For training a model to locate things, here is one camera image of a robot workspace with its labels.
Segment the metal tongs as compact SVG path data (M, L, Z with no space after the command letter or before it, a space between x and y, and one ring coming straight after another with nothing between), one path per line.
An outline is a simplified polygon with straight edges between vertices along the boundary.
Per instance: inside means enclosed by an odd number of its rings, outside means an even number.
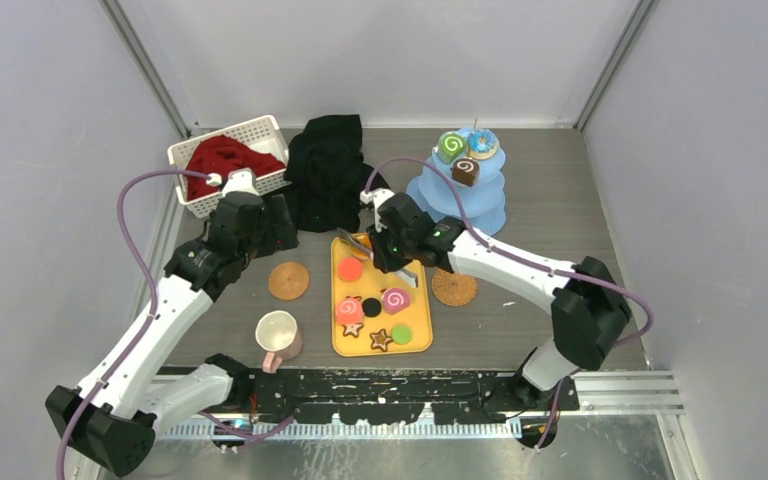
M343 243L347 244L352 249L363 253L370 261L374 259L374 251L372 248L363 244L354 234L342 228L338 228L337 233ZM417 288L419 286L418 275L406 268L394 271L393 275L404 281L411 288Z

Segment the pink cube cake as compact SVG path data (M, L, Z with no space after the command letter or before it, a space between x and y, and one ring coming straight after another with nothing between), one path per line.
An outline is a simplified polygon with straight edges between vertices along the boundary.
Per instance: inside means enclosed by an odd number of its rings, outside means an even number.
M395 315L411 304L409 293L398 287L391 287L382 292L381 305L383 310L389 315Z

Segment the chocolate swirl roll cake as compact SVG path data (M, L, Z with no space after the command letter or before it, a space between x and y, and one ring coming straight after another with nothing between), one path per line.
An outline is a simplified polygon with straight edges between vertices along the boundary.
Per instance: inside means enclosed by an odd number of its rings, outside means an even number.
M473 187L480 176L480 165L477 160L463 157L452 164L451 178L465 187Z

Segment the green roll cake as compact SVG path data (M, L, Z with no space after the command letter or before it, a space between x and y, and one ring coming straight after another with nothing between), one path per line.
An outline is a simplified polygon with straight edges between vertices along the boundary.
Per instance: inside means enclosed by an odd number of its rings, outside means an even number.
M467 138L453 131L443 134L437 144L439 160L446 165L466 156Z

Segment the blue donut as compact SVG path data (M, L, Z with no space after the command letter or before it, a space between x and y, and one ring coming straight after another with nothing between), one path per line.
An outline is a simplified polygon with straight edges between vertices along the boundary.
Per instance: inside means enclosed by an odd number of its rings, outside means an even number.
M466 154L474 160L487 160L499 150L499 140L489 129L473 129L467 137Z

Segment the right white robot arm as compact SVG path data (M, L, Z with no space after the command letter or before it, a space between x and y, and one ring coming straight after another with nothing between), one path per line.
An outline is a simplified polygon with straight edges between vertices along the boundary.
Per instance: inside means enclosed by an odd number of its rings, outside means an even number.
M632 317L606 265L586 257L554 260L499 242L451 216L434 221L405 193L376 189L360 195L374 211L368 231L376 268L393 273L413 261L488 281L540 307L552 335L518 369L518 403L542 409L554 387L578 370L601 367Z

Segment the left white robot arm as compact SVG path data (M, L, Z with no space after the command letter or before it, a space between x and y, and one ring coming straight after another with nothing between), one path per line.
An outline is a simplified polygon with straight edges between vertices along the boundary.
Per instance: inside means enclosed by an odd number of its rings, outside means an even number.
M124 477L147 458L158 435L206 409L250 406L252 370L214 354L155 391L155 374L189 328L267 252L276 211L248 192L222 198L200 237L180 245L149 303L102 362L76 387L58 385L45 401L66 445Z

